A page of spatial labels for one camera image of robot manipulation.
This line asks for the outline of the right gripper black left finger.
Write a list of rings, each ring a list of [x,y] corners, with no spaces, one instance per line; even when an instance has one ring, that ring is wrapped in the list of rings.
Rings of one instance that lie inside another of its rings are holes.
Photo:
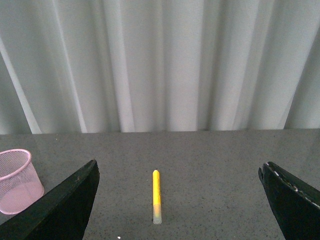
[[[81,240],[95,201],[100,172],[90,160],[28,208],[0,226],[2,240]]]

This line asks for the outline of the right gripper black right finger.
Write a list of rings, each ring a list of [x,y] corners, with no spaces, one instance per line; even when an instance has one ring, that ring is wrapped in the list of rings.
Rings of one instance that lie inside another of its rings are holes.
[[[318,240],[320,191],[271,161],[258,176],[284,238]]]

